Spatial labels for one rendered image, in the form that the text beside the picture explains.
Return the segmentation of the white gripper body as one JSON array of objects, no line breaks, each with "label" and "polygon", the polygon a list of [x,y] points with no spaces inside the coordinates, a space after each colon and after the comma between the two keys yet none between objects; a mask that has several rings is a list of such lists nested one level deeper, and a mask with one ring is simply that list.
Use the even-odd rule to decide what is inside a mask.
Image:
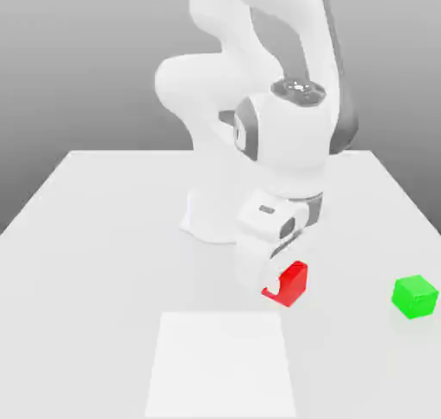
[{"label": "white gripper body", "polygon": [[235,271],[246,287],[258,287],[258,278],[265,262],[273,262],[284,271],[301,257],[305,232],[298,231],[281,241],[269,242],[255,235],[238,233],[235,245]]}]

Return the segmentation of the small red cube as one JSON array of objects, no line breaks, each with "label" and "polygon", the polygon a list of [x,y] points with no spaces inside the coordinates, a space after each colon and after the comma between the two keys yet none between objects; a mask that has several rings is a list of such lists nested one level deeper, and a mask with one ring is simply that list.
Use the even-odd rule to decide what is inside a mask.
[{"label": "small red cube", "polygon": [[279,291],[275,293],[267,287],[261,294],[285,307],[290,307],[306,290],[307,264],[301,261],[294,262],[279,277]]}]

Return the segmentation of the small green cube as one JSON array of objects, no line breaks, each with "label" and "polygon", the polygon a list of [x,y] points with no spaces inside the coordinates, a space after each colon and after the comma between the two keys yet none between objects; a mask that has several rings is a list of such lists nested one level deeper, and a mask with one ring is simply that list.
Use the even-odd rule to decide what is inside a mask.
[{"label": "small green cube", "polygon": [[407,319],[415,319],[434,312],[438,295],[423,276],[413,275],[395,280],[391,301]]}]

